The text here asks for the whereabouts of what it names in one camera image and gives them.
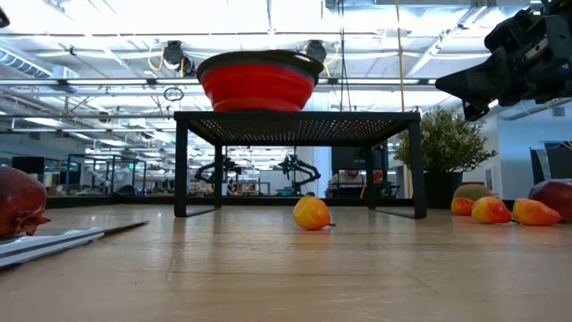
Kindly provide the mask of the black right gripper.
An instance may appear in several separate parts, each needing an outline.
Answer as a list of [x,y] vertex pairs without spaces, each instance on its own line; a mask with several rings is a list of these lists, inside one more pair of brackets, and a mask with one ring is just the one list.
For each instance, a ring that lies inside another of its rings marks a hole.
[[572,96],[572,13],[541,15],[529,30],[530,43],[515,52],[497,48],[483,63],[436,80],[435,87],[463,100],[468,121],[490,104],[545,103]]

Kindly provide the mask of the green mango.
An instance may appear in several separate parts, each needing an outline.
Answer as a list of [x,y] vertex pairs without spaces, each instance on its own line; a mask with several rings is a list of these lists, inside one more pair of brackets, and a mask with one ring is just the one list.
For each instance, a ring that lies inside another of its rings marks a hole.
[[483,182],[463,182],[453,193],[453,198],[464,198],[477,201],[483,197],[491,196],[491,191]]

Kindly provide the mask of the small orange red fruit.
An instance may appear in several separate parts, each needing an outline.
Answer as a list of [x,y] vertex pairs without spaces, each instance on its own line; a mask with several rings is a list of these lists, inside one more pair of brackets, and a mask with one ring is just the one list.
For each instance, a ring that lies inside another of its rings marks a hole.
[[450,210],[454,216],[471,216],[474,204],[471,199],[457,197],[452,200]]

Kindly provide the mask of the dark red pomegranate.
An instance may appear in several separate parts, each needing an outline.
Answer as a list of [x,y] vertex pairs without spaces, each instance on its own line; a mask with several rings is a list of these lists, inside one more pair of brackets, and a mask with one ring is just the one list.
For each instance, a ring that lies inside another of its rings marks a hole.
[[10,166],[0,166],[0,238],[33,236],[45,217],[47,193],[36,178]]
[[528,198],[554,209],[562,222],[572,224],[572,180],[540,182],[530,190]]

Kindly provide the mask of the red collapsible bowl grey rim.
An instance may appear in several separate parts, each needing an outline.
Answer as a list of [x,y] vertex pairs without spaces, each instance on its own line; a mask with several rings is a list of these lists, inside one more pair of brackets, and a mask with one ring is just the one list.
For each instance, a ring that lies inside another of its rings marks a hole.
[[216,112],[300,112],[324,65],[290,50],[235,51],[207,58],[197,79]]

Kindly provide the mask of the green potted plant black pot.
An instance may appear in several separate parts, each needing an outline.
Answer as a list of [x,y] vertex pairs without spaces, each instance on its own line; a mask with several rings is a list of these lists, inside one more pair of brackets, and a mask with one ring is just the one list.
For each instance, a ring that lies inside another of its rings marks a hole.
[[425,113],[420,122],[425,201],[429,208],[448,208],[463,174],[497,155],[485,147],[480,123],[470,123],[448,109]]

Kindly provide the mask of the dark panel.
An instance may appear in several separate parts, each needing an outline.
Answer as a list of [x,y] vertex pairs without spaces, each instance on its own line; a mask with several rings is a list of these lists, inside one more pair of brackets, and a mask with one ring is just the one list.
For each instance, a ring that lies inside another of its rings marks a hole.
[[572,179],[572,149],[531,149],[534,184],[553,179]]

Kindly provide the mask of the red yellow toy pear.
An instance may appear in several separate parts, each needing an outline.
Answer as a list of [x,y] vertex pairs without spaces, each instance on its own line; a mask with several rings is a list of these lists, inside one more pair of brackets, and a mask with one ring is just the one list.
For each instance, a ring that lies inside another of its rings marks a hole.
[[511,214],[504,202],[492,196],[478,199],[472,207],[471,217],[482,224],[506,224],[511,221]]

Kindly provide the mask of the orange pointed toy pear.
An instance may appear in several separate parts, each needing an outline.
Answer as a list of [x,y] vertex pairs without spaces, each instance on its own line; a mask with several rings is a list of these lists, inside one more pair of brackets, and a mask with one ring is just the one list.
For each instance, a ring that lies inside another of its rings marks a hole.
[[535,226],[554,225],[561,220],[556,210],[533,199],[516,199],[512,217],[519,224]]

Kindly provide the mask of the small black monitor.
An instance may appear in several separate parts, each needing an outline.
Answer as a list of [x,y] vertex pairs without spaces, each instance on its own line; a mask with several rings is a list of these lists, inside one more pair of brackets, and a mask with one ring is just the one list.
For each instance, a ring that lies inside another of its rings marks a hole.
[[27,174],[42,174],[45,171],[43,157],[13,157],[12,167]]

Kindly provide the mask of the person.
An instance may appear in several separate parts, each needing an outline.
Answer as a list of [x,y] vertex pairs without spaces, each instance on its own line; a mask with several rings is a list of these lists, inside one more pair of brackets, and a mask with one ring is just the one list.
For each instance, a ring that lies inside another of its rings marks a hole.
[[366,178],[358,170],[340,170],[328,182],[328,188],[335,190],[338,186],[343,184],[365,184]]

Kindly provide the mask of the black mesh metal rack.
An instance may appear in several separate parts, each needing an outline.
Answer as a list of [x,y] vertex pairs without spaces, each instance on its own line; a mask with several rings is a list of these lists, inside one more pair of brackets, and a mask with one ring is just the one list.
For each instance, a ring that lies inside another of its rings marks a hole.
[[214,209],[223,205],[223,148],[352,147],[365,150],[367,196],[363,205],[374,210],[373,148],[408,132],[413,207],[412,219],[427,217],[422,160],[421,116],[412,112],[176,112],[175,188],[173,211],[188,217],[188,136],[192,132],[214,146]]

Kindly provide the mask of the yellow orange toy pear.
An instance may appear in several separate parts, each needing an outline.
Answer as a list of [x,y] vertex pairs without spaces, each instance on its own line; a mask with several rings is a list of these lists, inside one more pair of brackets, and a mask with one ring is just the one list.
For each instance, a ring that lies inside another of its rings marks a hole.
[[293,220],[297,226],[307,230],[321,230],[326,226],[335,226],[329,208],[319,198],[306,196],[301,198],[293,209]]

